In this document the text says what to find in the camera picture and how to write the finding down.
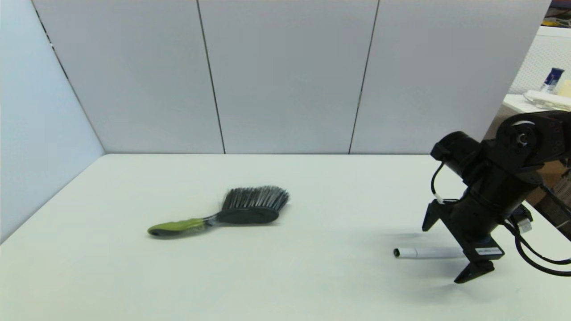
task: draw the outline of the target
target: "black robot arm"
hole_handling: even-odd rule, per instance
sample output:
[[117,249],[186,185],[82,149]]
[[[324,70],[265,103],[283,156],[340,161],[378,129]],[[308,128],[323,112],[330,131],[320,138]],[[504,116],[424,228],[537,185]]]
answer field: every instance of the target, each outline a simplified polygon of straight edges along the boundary
[[490,235],[499,224],[514,234],[520,251],[522,238],[513,218],[530,217],[521,202],[535,188],[545,188],[537,173],[544,162],[570,157],[570,125],[571,113],[563,111],[520,114],[505,120],[495,139],[478,143],[455,132],[434,146],[431,156],[461,176],[468,186],[459,200],[438,198],[429,204],[423,223],[423,231],[428,231],[442,220],[470,260],[456,283],[494,270],[491,260],[504,254]]

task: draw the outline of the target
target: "label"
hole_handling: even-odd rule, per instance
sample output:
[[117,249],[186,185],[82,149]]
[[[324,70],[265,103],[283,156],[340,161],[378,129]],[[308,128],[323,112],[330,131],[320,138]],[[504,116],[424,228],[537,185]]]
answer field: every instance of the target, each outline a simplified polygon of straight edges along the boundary
[[480,255],[502,254],[499,247],[480,247],[476,249],[476,252]]

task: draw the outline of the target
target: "black bristles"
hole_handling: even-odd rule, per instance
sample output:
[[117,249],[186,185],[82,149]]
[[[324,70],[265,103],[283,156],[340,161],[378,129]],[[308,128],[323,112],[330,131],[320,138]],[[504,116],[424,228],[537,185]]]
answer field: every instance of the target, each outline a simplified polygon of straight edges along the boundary
[[233,188],[226,194],[222,210],[268,207],[279,211],[286,205],[288,200],[288,192],[277,186]]

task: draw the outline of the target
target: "green handle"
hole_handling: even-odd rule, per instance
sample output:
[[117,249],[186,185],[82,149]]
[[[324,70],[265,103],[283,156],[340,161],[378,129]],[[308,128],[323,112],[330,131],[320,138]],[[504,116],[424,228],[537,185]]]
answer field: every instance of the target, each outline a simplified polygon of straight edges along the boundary
[[154,236],[177,236],[195,232],[202,232],[206,229],[202,218],[191,218],[178,222],[162,223],[151,226],[147,232]]

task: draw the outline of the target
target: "tabletop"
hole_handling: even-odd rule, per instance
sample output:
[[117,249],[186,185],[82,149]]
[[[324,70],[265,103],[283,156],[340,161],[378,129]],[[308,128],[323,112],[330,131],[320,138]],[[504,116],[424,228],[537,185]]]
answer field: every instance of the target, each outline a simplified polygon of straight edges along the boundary
[[[517,254],[466,284],[465,258],[395,259],[398,246],[454,246],[441,222],[421,231],[427,155],[106,155],[0,247],[0,320],[551,320],[568,317],[571,280]],[[264,226],[157,239],[150,226],[216,213],[232,187],[291,194]],[[445,198],[465,186],[446,168]],[[571,244],[534,212],[528,241]]]

